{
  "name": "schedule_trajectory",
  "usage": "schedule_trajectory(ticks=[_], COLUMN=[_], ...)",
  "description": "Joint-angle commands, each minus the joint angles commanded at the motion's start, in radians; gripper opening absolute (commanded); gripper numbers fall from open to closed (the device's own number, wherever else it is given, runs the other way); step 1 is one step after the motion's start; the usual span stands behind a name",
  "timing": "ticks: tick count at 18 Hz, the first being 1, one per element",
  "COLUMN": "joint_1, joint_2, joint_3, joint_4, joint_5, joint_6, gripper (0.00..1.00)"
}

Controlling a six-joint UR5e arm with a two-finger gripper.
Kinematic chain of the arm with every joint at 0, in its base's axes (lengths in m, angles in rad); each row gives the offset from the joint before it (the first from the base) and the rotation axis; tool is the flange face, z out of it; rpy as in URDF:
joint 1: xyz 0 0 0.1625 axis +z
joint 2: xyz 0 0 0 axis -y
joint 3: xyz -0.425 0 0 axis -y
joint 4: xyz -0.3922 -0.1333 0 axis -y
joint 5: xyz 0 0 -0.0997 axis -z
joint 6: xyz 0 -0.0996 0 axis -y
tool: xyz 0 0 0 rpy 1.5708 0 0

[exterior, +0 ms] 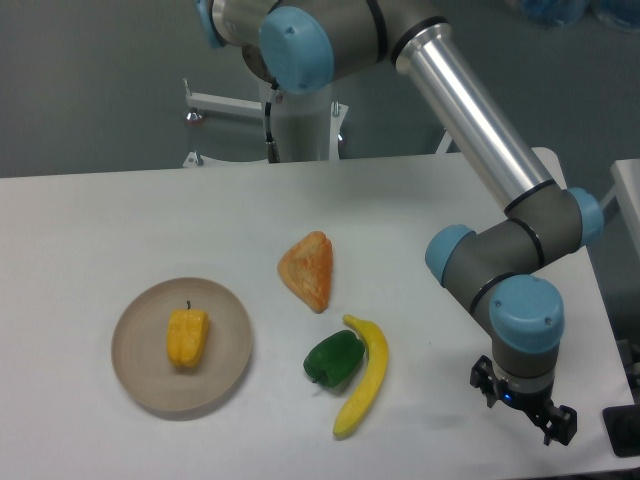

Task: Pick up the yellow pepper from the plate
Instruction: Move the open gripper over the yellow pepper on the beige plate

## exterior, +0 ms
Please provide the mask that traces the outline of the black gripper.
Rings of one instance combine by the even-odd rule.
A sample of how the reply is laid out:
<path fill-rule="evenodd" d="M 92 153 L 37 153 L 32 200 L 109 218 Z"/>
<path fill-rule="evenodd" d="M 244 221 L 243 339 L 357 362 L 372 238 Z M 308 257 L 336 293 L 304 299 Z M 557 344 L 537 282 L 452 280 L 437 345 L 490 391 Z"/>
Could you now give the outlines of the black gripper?
<path fill-rule="evenodd" d="M 557 442 L 568 446 L 577 433 L 577 412 L 568 406 L 556 406 L 551 400 L 555 371 L 524 378 L 501 369 L 493 370 L 492 361 L 482 355 L 471 367 L 470 385 L 478 389 L 492 408 L 499 400 L 510 408 L 525 410 L 529 420 L 543 432 L 543 444 Z"/>

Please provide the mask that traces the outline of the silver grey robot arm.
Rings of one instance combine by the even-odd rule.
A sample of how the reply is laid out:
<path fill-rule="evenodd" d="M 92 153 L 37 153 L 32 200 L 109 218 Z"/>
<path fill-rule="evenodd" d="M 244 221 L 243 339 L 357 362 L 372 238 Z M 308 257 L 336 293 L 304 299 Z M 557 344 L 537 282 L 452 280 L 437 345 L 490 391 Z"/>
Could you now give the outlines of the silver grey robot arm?
<path fill-rule="evenodd" d="M 603 213 L 588 192 L 557 184 L 466 64 L 436 7 L 199 1 L 195 8 L 211 46 L 240 47 L 258 77 L 287 93 L 314 93 L 382 61 L 414 83 L 505 214 L 481 233 L 447 227 L 425 253 L 433 276 L 491 338 L 471 385 L 489 404 L 523 412 L 546 442 L 568 444 L 576 412 L 551 398 L 564 305 L 537 272 L 592 243 Z"/>

